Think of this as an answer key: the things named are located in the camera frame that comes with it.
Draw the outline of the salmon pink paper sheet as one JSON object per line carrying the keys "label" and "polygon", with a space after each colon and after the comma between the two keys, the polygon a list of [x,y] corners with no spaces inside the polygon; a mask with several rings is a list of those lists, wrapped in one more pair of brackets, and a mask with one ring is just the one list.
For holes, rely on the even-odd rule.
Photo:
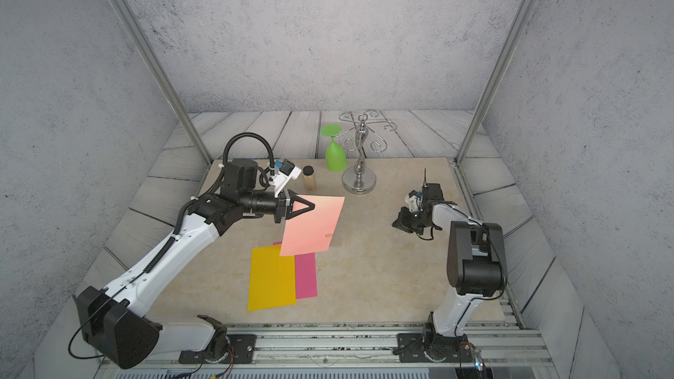
{"label": "salmon pink paper sheet", "polygon": [[281,244],[281,256],[295,256],[327,251],[344,206],[344,197],[300,195],[315,203],[315,209],[286,220]]}

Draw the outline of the magenta paper sheet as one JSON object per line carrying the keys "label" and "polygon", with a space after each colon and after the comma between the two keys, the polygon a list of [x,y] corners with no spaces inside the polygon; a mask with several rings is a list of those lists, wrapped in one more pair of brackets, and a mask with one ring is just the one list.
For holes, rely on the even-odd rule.
{"label": "magenta paper sheet", "polygon": [[275,305],[289,305],[291,302],[291,280],[294,281],[294,298],[316,298],[318,280],[315,254],[300,254],[293,258],[280,255],[280,244],[275,243],[272,255],[275,262]]}

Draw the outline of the yellow paper sheet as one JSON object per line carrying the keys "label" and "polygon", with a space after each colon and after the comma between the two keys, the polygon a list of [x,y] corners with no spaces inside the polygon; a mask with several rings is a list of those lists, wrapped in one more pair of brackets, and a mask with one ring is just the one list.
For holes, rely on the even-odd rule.
{"label": "yellow paper sheet", "polygon": [[280,246],[251,251],[247,302],[250,312],[296,304],[295,259],[280,253]]}

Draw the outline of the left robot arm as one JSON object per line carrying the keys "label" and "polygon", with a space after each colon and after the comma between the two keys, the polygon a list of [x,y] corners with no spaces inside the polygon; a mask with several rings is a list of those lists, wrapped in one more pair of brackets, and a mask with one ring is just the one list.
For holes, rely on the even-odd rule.
{"label": "left robot arm", "polygon": [[233,363],[227,328],[200,315],[191,322],[159,323],[147,318],[154,301],[203,249],[242,219],[266,214],[276,223],[314,210],[314,203],[285,187],[310,174],[291,161],[263,169],[256,161],[223,161],[213,185],[181,208],[175,228],[126,273],[107,286],[86,288],[74,298],[84,342],[123,370],[149,356],[181,352],[197,363]]}

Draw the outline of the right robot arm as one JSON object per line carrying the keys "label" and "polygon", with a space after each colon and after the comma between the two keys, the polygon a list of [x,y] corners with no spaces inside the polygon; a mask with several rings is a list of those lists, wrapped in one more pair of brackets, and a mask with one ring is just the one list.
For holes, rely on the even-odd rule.
{"label": "right robot arm", "polygon": [[446,274],[449,291],[429,316],[421,345],[428,350],[459,346],[465,326],[481,303],[501,298],[507,287],[507,262],[502,227],[475,219],[444,198],[440,184],[411,191],[392,226],[420,239],[426,229],[449,237]]}

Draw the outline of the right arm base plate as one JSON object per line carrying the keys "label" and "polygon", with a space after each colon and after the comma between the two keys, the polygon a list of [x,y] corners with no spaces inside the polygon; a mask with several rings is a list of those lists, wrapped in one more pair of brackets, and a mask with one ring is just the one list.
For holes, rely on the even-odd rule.
{"label": "right arm base plate", "polygon": [[402,363],[471,363],[470,345],[465,337],[438,334],[399,333],[392,354]]}

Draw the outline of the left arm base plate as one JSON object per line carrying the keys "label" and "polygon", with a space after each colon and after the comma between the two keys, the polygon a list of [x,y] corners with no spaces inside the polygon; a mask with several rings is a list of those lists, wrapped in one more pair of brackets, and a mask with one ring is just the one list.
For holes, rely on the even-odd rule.
{"label": "left arm base plate", "polygon": [[256,348],[255,334],[216,333],[202,351],[183,351],[179,364],[250,364]]}

